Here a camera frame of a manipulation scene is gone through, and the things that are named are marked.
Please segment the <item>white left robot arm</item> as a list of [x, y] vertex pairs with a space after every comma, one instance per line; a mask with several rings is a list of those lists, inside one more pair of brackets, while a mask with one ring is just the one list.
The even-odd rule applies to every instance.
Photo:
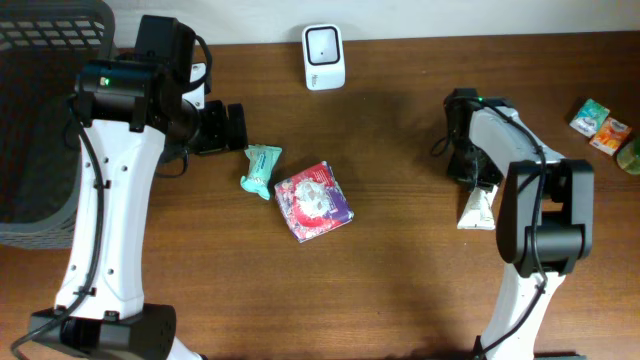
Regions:
[[142, 250], [157, 166], [248, 145], [244, 110], [207, 95], [211, 75], [192, 74], [204, 45], [171, 17], [141, 19], [134, 50], [93, 60], [67, 107], [79, 131], [81, 179], [68, 267], [54, 305], [31, 315], [11, 344], [14, 357], [36, 342], [85, 359], [192, 359], [170, 305], [148, 303]]

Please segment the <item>orange tissue pack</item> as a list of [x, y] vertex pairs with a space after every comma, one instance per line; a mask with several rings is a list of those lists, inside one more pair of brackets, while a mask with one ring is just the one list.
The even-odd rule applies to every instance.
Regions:
[[608, 117], [591, 138], [589, 144], [605, 154], [613, 156], [631, 132], [632, 128], [630, 126]]

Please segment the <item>white cone-shaped pouch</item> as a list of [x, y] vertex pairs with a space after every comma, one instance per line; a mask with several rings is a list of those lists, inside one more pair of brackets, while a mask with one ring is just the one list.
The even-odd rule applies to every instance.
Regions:
[[497, 186], [493, 186], [490, 190], [476, 187], [468, 198], [457, 223], [457, 228], [460, 230], [494, 230], [496, 223], [492, 205], [497, 191]]

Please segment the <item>mint green wipes pack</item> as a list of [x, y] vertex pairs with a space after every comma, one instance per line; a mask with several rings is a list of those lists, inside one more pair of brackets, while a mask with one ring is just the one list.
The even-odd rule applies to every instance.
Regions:
[[245, 155], [249, 159], [249, 170], [240, 180], [241, 187], [249, 192], [269, 200], [268, 188], [273, 169], [282, 153], [280, 147], [269, 145], [249, 145]]

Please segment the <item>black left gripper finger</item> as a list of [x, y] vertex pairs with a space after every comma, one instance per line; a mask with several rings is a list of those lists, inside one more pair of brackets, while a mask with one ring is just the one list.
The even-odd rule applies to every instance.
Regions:
[[226, 109], [222, 101], [207, 102], [198, 111], [200, 127], [194, 140], [195, 154], [213, 154], [228, 149]]
[[248, 135], [243, 106], [241, 104], [229, 104], [228, 119], [229, 149], [244, 150], [248, 146]]

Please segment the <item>green lid jar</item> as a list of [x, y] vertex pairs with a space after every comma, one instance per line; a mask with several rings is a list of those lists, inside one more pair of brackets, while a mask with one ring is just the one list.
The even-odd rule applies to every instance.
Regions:
[[616, 162], [620, 169], [631, 175], [640, 174], [639, 139], [628, 142], [617, 154]]

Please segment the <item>teal small tissue pack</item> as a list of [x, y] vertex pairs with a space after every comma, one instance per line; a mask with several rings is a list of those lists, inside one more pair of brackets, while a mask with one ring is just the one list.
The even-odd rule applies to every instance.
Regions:
[[600, 129], [610, 110], [593, 99], [587, 99], [584, 105], [569, 123], [580, 134], [591, 138]]

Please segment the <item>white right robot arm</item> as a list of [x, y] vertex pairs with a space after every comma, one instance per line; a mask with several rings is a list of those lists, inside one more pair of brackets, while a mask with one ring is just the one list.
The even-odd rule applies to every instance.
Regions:
[[448, 176], [469, 190], [503, 188], [495, 234], [504, 274], [473, 356], [531, 359], [554, 293], [593, 247], [593, 167], [545, 145], [504, 97], [456, 88], [443, 108]]

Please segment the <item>red purple snack bag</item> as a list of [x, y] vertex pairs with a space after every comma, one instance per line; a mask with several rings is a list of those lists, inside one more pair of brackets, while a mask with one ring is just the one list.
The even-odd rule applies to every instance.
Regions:
[[326, 161], [280, 181], [274, 190], [285, 223], [299, 243], [346, 225], [355, 216]]

